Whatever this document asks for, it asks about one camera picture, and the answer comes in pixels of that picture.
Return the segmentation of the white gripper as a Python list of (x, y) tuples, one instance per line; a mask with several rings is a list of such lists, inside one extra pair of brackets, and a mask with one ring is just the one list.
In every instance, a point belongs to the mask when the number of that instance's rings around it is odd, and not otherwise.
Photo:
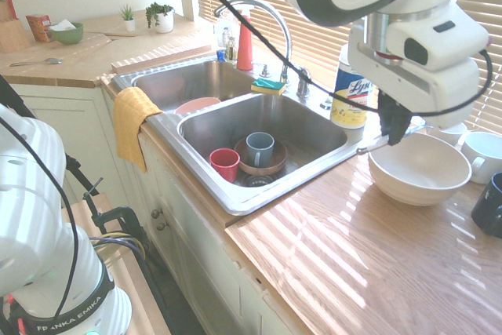
[(474, 59), (468, 57), (458, 64), (429, 71), (410, 60), (379, 56), (363, 43), (363, 37), (363, 31), (350, 32), (348, 60), (379, 89), (380, 130), (389, 136), (391, 146), (402, 140), (413, 114), (442, 129), (469, 116), (472, 106), (465, 102), (477, 93), (479, 85)]

